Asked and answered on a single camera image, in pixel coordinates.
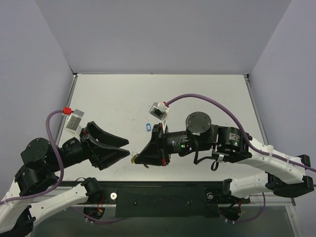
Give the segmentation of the blue outlined key tag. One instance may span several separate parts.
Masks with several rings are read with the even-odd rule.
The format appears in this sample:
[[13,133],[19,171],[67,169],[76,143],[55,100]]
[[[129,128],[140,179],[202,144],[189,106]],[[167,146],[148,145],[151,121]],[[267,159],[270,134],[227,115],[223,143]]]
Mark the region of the blue outlined key tag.
[[147,131],[147,132],[152,131],[152,127],[151,127],[151,124],[150,124],[150,123],[147,123],[147,124],[146,124],[146,131]]

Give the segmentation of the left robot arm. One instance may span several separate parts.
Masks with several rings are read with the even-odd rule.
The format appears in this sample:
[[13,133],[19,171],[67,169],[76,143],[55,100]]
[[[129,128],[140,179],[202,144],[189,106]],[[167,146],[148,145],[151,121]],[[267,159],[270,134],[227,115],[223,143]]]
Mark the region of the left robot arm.
[[[106,169],[130,152],[123,149],[129,141],[103,131],[95,122],[80,129],[79,137],[67,140],[58,153],[64,168],[85,160],[99,170]],[[44,138],[32,140],[21,153],[23,166],[0,204],[0,235],[25,237],[42,220],[80,203],[101,203],[105,194],[96,178],[85,178],[81,183],[60,195],[34,203],[41,192],[57,184],[60,166],[51,142]]]

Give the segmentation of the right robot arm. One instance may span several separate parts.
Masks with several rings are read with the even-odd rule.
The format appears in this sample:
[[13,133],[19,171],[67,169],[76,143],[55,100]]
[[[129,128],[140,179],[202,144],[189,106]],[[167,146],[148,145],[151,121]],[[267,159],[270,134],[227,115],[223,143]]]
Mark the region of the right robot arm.
[[271,146],[260,143],[248,133],[242,134],[238,128],[213,125],[204,112],[189,114],[184,131],[169,132],[164,123],[154,125],[150,141],[131,161],[144,166],[166,166],[172,154],[180,157],[194,154],[195,165],[211,159],[212,171],[224,162],[261,170],[252,176],[224,180],[220,195],[226,202],[268,192],[296,198],[315,189],[312,177],[306,175],[306,169],[311,166],[306,155],[291,157],[275,153]]

